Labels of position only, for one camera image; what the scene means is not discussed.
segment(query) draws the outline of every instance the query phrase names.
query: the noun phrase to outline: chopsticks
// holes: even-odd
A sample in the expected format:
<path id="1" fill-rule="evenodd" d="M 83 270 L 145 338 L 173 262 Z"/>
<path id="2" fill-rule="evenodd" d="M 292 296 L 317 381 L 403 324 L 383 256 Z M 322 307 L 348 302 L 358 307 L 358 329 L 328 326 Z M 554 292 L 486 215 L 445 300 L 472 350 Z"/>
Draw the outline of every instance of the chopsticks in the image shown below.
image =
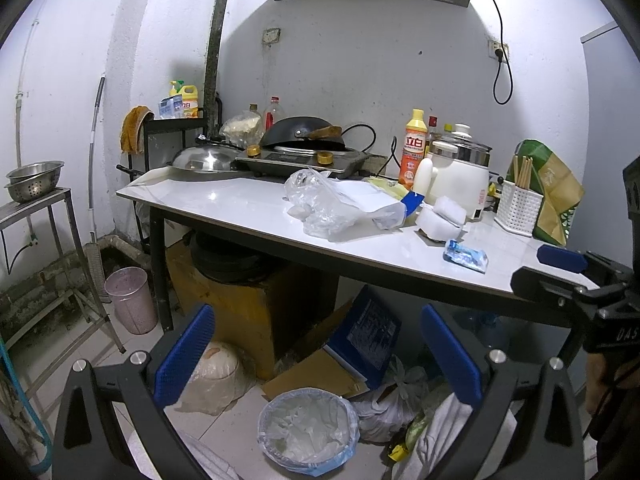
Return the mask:
<path id="1" fill-rule="evenodd" d="M 530 156 L 525 156 L 523 159 L 520 171 L 518 171 L 518 156 L 513 156 L 513 181 L 517 187 L 529 189 L 529 186 L 531 185 L 533 159 Z"/>

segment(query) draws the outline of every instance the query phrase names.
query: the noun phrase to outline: blue hose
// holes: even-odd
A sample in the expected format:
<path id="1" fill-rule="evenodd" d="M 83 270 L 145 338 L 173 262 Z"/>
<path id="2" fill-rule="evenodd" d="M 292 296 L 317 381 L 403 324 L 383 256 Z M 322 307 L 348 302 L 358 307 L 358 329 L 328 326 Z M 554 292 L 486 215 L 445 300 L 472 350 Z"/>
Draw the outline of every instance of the blue hose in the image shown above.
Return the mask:
<path id="1" fill-rule="evenodd" d="M 44 425 L 38 418 L 38 415 L 36 415 L 36 412 L 33 411 L 33 408 L 29 403 L 29 399 L 27 399 L 27 396 L 24 394 L 24 390 L 20 386 L 20 381 L 18 380 L 18 377 L 15 375 L 14 366 L 11 364 L 9 355 L 7 354 L 6 348 L 4 347 L 4 341 L 2 340 L 2 336 L 0 336 L 0 354 L 2 355 L 2 360 L 6 365 L 6 369 L 9 372 L 9 377 L 11 378 L 11 382 L 14 384 L 15 391 L 18 393 L 18 398 L 20 399 L 20 402 L 25 407 L 30 417 L 33 419 L 33 422 L 35 423 L 36 428 L 38 429 L 38 431 L 42 435 L 42 438 L 44 439 L 44 445 L 47 447 L 47 454 L 42 459 L 42 461 L 36 465 L 32 465 L 29 467 L 29 470 L 34 475 L 41 475 L 51 467 L 51 450 L 53 448 L 53 445 L 51 443 L 51 438 L 49 437 L 49 433 L 47 433 L 47 430 L 45 430 Z"/>

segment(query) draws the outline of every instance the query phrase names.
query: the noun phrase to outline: white countertop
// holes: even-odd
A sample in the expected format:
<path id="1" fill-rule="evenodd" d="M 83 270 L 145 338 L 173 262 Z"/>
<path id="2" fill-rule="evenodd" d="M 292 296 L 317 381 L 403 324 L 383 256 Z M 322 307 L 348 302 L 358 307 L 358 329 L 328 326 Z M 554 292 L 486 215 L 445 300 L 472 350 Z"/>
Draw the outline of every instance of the white countertop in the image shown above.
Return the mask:
<path id="1" fill-rule="evenodd" d="M 536 257 L 542 242 L 504 231 L 485 212 L 481 221 L 468 222 L 462 243 L 482 249 L 489 257 L 486 274 L 446 262 L 443 245 L 427 240 L 415 225 L 391 232 L 370 225 L 356 225 L 339 240 L 328 241 L 305 234 L 302 222 L 289 216 L 284 186 L 252 178 L 209 180 L 175 168 L 151 170 L 116 193 L 168 211 L 249 232 L 285 244 L 329 253 L 377 267 L 404 272 L 470 289 L 511 295 L 511 274 L 532 267 L 571 280 L 587 288 L 596 285 L 581 274 L 540 264 Z"/>

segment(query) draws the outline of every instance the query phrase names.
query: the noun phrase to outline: libai detergent bottle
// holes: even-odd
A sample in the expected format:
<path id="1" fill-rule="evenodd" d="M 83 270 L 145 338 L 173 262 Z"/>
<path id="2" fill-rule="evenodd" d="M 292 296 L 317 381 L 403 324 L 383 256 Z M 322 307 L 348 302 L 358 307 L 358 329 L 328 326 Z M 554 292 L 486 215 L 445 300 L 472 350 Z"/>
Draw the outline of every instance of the libai detergent bottle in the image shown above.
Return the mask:
<path id="1" fill-rule="evenodd" d="M 406 124 L 398 182 L 409 190 L 414 185 L 415 172 L 424 157 L 427 144 L 427 125 L 423 119 L 424 110 L 414 109 L 411 120 Z"/>

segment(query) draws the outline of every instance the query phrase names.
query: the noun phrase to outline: pink trash can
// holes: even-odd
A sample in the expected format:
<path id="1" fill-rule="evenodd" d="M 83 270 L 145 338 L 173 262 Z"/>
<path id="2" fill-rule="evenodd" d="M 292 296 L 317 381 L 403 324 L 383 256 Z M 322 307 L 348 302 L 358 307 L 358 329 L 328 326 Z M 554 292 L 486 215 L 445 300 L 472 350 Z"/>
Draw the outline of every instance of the pink trash can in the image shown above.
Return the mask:
<path id="1" fill-rule="evenodd" d="M 116 318 L 132 334 L 146 334 L 158 324 L 158 313 L 144 269 L 125 267 L 116 270 L 104 282 L 104 290 L 113 301 Z"/>

